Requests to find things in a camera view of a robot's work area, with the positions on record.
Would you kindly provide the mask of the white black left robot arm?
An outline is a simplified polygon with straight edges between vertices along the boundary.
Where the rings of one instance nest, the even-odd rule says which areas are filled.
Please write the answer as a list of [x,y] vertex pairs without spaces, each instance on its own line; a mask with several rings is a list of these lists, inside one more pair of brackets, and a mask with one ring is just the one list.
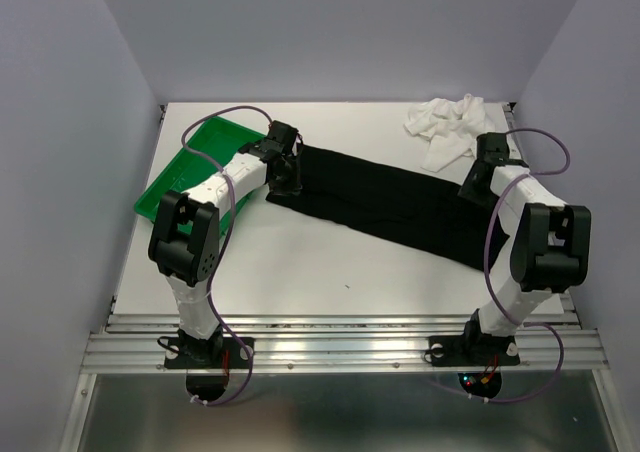
[[185,192],[170,190],[162,196],[148,249],[178,309],[177,339],[160,341],[174,357],[199,366],[213,365],[221,358],[223,327],[209,303],[210,280],[226,248],[219,242],[220,221],[229,216],[234,222],[239,201],[263,186],[280,195],[299,193],[302,148],[299,139],[291,145],[262,139],[243,145],[225,166],[186,148],[210,162],[215,173]]

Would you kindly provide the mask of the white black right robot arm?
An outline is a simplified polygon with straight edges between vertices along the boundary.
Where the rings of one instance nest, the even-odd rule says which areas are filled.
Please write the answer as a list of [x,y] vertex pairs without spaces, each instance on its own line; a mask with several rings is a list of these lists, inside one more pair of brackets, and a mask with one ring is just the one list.
[[475,161],[460,196],[491,207],[484,251],[501,207],[517,215],[509,256],[510,277],[494,290],[484,271],[491,300],[467,321],[456,347],[472,362],[517,355],[514,334],[531,313],[554,294],[582,284],[587,276],[592,214],[550,193],[524,162],[493,165]]

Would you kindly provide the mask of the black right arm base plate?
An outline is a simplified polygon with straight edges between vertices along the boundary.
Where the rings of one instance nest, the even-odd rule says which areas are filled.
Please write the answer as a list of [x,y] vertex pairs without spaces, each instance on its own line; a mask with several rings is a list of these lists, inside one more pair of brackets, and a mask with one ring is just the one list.
[[513,337],[481,337],[472,342],[462,335],[436,335],[428,338],[429,347],[424,359],[434,367],[518,366],[518,353],[508,354],[508,348],[515,344]]

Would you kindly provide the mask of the black t shirt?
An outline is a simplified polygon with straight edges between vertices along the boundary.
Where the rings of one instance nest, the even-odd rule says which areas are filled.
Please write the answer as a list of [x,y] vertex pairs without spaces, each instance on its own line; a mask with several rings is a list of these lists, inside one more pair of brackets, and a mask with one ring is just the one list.
[[491,212],[458,195],[454,182],[310,147],[302,190],[266,200],[481,271]]

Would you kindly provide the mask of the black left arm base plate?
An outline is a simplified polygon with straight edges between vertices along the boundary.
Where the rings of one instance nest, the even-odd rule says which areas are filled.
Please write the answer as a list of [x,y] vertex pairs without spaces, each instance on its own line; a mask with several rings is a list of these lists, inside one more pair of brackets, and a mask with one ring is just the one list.
[[224,336],[222,343],[215,346],[213,352],[208,352],[206,355],[200,355],[196,358],[181,351],[181,342],[178,337],[161,336],[160,341],[171,348],[171,351],[164,350],[163,367],[167,370],[213,370],[220,372],[222,369],[249,369],[247,353],[231,337]]

